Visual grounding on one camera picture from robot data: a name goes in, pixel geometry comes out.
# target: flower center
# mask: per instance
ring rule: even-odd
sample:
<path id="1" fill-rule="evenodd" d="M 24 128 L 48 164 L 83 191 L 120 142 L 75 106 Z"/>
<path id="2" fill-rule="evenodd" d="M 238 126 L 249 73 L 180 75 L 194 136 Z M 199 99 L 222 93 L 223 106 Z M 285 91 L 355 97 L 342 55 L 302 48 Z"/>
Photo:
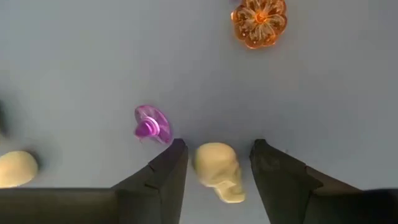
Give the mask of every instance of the flower center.
<path id="1" fill-rule="evenodd" d="M 256 14 L 256 22 L 263 23 L 267 19 L 267 13 L 264 11 L 258 12 Z"/>

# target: purple pacifier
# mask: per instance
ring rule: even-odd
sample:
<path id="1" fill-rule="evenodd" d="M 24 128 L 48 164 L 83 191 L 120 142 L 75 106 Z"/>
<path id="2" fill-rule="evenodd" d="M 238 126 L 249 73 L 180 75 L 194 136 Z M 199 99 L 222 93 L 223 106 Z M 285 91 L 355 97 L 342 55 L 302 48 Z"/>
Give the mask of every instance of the purple pacifier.
<path id="1" fill-rule="evenodd" d="M 152 137 L 163 144 L 168 144 L 172 140 L 169 122 L 157 108 L 142 105 L 136 108 L 135 115 L 138 123 L 135 135 L 140 140 Z"/>

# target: skull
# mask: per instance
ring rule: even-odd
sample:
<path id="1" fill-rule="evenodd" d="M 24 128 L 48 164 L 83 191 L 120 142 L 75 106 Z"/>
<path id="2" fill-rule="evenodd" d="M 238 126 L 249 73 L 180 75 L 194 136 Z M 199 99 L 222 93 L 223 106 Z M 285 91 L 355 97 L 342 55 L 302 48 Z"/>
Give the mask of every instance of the skull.
<path id="1" fill-rule="evenodd" d="M 223 143 L 207 143 L 197 149 L 195 170 L 200 182 L 213 187 L 225 203 L 243 202 L 241 169 L 234 149 Z"/>

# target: orange flower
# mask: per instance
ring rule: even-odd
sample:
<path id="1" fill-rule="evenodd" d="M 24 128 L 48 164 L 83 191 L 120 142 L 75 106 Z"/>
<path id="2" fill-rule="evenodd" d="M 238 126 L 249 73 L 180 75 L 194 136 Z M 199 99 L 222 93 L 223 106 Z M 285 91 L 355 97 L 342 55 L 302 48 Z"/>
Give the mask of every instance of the orange flower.
<path id="1" fill-rule="evenodd" d="M 242 0 L 232 12 L 235 35 L 251 49 L 275 44 L 286 28 L 284 0 Z"/>

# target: cream object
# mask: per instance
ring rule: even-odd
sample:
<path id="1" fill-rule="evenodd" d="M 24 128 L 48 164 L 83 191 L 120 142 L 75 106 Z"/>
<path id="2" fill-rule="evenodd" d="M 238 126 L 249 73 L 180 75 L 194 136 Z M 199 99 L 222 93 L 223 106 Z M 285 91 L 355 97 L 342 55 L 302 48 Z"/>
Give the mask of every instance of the cream object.
<path id="1" fill-rule="evenodd" d="M 197 149 L 195 170 L 200 182 L 213 187 L 225 203 L 244 201 L 241 169 L 234 149 L 223 143 L 207 143 Z"/>
<path id="2" fill-rule="evenodd" d="M 28 152 L 13 151 L 0 157 L 0 189 L 17 187 L 37 174 L 36 160 Z"/>

